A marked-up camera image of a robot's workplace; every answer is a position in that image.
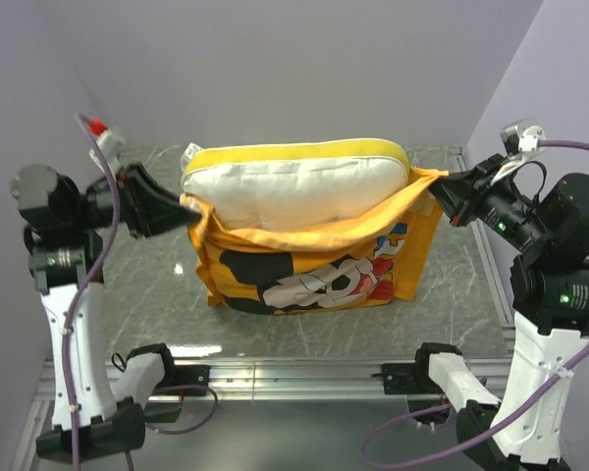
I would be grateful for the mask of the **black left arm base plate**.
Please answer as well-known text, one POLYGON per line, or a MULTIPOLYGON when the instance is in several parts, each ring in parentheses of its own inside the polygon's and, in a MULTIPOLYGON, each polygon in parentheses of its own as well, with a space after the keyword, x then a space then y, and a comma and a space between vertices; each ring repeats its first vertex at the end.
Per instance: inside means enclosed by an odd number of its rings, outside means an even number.
POLYGON ((177 366, 175 377, 170 387, 184 387, 182 390, 166 391, 165 395, 182 397, 203 397, 208 395, 211 367, 206 364, 188 364, 177 366))

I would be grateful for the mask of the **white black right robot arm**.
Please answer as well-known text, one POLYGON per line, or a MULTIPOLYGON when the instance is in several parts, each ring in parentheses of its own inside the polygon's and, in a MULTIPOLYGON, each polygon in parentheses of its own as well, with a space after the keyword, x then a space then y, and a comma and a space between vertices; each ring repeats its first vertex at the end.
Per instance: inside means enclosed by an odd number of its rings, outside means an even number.
POLYGON ((567 174, 545 197, 522 195, 514 176, 494 155, 430 188, 452 225, 481 221, 517 250, 504 395, 489 393, 450 344, 422 344, 412 378, 422 391, 447 397, 457 439, 476 465, 563 470, 561 420, 573 362, 589 350, 589 175, 567 174))

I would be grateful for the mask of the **orange pillowcase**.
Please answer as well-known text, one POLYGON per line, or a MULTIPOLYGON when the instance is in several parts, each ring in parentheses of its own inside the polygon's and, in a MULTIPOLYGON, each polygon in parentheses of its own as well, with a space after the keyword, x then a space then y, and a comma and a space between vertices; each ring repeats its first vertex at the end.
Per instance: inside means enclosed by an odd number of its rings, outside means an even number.
POLYGON ((411 168, 408 184, 354 219, 299 232, 228 229, 195 196, 188 230, 210 306, 258 315, 337 311, 412 300, 443 210, 431 186, 447 176, 411 168))

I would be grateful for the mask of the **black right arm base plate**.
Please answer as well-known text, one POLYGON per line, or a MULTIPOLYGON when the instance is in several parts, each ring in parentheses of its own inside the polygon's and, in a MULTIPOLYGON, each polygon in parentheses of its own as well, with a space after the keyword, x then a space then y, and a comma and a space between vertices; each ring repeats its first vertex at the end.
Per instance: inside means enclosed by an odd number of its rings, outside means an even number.
POLYGON ((371 375, 380 380, 385 395, 438 394, 436 385, 414 363, 383 363, 380 370, 371 375))

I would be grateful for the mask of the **cream quilted pillow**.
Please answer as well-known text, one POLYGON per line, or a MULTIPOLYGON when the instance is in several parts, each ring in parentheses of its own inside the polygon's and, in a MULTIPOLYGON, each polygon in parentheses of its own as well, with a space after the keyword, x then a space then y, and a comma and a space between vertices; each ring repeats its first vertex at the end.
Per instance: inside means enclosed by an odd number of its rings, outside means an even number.
POLYGON ((201 148, 180 159, 181 187, 228 229, 306 230, 356 218, 405 188, 405 151, 380 138, 201 148))

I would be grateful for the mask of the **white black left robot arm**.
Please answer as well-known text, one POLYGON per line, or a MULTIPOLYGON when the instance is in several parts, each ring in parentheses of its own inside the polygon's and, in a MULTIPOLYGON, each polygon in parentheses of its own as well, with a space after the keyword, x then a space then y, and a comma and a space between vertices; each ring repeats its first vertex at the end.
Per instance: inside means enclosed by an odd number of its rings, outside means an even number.
POLYGON ((104 261, 125 225, 135 238, 166 234, 198 223, 139 163, 85 191, 45 165, 30 165, 11 180, 24 219, 28 269, 50 329, 55 397, 50 431, 35 443, 41 459, 70 463, 129 453, 145 439, 145 407, 153 393, 178 382, 164 343, 133 349, 118 381, 111 382, 103 354, 104 261))

